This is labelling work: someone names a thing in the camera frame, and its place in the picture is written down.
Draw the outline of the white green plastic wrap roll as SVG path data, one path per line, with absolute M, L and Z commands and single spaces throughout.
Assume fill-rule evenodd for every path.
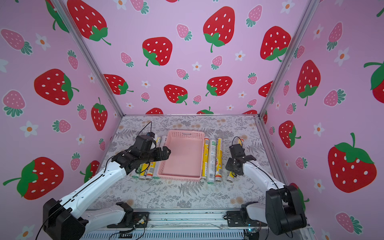
M 217 150 L 217 141 L 215 139 L 209 140 L 209 154 L 208 154 L 208 173 L 207 173 L 207 183 L 213 185 L 215 183 L 216 177 L 216 150 Z

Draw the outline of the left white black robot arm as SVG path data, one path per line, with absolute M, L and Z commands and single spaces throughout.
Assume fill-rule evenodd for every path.
M 53 240 L 79 240 L 83 235 L 107 227 L 130 228 L 135 224 L 133 209 L 124 202 L 89 212 L 89 206 L 109 187 L 142 164 L 165 161 L 171 150 L 157 147 L 152 132 L 136 137 L 135 143 L 107 162 L 105 168 L 60 200 L 50 199 L 43 206 L 41 230 Z

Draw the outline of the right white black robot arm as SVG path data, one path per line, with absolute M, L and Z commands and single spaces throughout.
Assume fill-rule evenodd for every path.
M 302 197 L 295 185 L 285 185 L 265 171 L 252 155 L 246 155 L 241 144 L 229 147 L 231 157 L 226 170 L 237 176 L 250 178 L 265 192 L 265 204 L 249 202 L 243 204 L 240 216 L 244 224 L 259 221 L 267 224 L 275 235 L 288 234 L 307 226 Z

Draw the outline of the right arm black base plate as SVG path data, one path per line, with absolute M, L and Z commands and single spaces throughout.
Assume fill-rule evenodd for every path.
M 266 223 L 258 220 L 251 220 L 246 213 L 242 211 L 227 211 L 223 216 L 229 227 L 267 227 Z

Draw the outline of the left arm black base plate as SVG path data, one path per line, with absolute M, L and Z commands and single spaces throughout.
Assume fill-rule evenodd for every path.
M 132 212 L 126 214 L 118 224 L 108 225 L 108 229 L 146 228 L 149 221 L 149 212 Z

